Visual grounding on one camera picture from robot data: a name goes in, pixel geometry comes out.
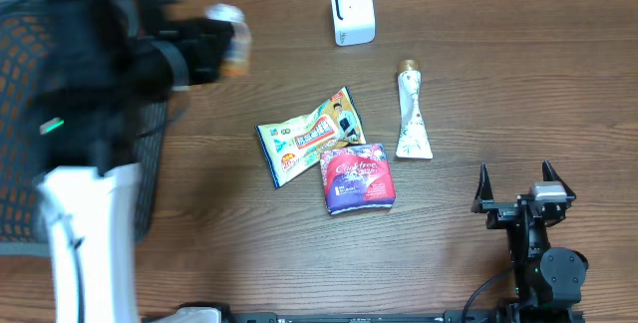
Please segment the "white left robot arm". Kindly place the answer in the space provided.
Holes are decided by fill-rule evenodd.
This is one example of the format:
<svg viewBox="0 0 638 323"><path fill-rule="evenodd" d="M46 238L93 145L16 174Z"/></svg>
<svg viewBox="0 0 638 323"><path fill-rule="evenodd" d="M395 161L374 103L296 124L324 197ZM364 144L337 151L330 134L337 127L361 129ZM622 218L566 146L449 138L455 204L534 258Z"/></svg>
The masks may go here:
<svg viewBox="0 0 638 323"><path fill-rule="evenodd" d="M136 322L135 211L144 180L142 111L215 81L226 21L173 21L179 0L46 0L53 48L29 103L44 173L36 187L60 322Z"/></svg>

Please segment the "yellow wet wipes pack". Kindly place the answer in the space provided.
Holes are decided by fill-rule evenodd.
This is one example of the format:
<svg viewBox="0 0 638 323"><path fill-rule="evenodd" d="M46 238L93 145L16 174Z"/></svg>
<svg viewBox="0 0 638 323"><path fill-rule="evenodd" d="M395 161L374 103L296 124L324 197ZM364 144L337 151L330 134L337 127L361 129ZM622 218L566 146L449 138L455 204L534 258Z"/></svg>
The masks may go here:
<svg viewBox="0 0 638 323"><path fill-rule="evenodd" d="M366 142L360 115L347 87L317 109L279 124L255 127L275 188L320 161L324 151Z"/></svg>

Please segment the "white tube gold cap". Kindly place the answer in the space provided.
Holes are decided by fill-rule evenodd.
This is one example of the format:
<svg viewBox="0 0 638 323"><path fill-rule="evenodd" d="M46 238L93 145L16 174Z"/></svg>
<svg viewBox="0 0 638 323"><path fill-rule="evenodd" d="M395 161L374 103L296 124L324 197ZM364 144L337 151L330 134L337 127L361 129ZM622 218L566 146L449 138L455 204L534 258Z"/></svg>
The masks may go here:
<svg viewBox="0 0 638 323"><path fill-rule="evenodd" d="M420 109L422 74L419 62L402 61L397 79L401 128L396 155L401 159L431 160L433 153Z"/></svg>

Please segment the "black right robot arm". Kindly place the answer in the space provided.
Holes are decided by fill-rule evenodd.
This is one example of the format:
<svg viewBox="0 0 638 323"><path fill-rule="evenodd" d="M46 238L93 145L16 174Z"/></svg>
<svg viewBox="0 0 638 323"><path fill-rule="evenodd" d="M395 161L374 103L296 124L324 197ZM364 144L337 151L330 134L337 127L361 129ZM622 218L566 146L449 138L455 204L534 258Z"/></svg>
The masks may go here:
<svg viewBox="0 0 638 323"><path fill-rule="evenodd" d="M494 276L466 302L461 320L477 322L583 323L585 316L573 306L581 301L581 287L589 268L580 252L553 247L547 229L566 218L576 200L574 191L556 173L549 161L542 163L543 180L513 202L494 200L487 167L480 166L478 189L472 212L486 215L488 229L507 234L511 268ZM489 312L472 313L474 300L488 287L511 274L514 298L502 299Z"/></svg>

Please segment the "red purple pad pack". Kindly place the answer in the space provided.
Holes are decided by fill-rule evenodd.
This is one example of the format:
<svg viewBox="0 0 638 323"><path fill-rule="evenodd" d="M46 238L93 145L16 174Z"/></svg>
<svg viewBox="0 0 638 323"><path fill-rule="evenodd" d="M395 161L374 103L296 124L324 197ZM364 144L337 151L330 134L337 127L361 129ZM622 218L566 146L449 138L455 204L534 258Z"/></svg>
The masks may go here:
<svg viewBox="0 0 638 323"><path fill-rule="evenodd" d="M385 148L367 144L325 151L320 157L326 207L331 215L391 208L396 199Z"/></svg>

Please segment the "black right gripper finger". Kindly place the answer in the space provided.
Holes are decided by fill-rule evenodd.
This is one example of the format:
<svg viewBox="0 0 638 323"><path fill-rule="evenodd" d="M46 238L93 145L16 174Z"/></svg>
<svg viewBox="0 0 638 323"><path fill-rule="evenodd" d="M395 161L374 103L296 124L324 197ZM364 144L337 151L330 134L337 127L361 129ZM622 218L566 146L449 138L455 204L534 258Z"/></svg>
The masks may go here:
<svg viewBox="0 0 638 323"><path fill-rule="evenodd" d="M488 202L493 201L493 192L488 176L487 166L483 163L480 166L478 189L475 195L475 201Z"/></svg>
<svg viewBox="0 0 638 323"><path fill-rule="evenodd" d="M544 181L558 181L561 183L568 197L576 197L576 193L568 186L568 184L557 174L549 160L542 163L542 175Z"/></svg>

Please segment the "small orange snack packet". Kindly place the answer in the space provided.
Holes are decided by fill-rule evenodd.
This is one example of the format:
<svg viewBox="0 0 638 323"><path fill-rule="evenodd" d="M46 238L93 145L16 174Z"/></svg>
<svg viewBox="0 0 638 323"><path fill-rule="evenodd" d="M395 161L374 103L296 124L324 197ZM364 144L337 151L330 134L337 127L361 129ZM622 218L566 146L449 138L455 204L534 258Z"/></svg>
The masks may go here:
<svg viewBox="0 0 638 323"><path fill-rule="evenodd" d="M206 9L208 19L228 22L234 34L224 53L222 73L227 77L240 77L248 74L252 36L245 22L244 13L237 7L227 4L215 4Z"/></svg>

